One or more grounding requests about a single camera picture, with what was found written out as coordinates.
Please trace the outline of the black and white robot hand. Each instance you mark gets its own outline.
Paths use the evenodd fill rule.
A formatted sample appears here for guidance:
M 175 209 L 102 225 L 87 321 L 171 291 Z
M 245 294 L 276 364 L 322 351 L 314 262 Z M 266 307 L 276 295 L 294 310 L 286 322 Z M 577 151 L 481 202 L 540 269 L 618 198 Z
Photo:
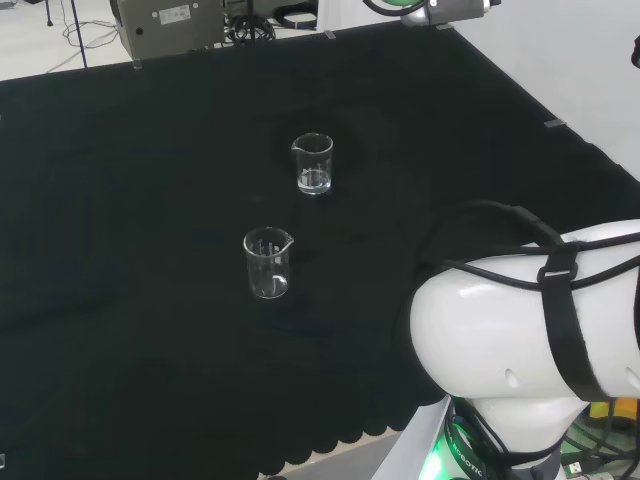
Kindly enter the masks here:
M 363 3 L 371 11 L 400 19 L 406 26 L 444 25 L 484 17 L 501 0 L 425 0 L 370 1 Z

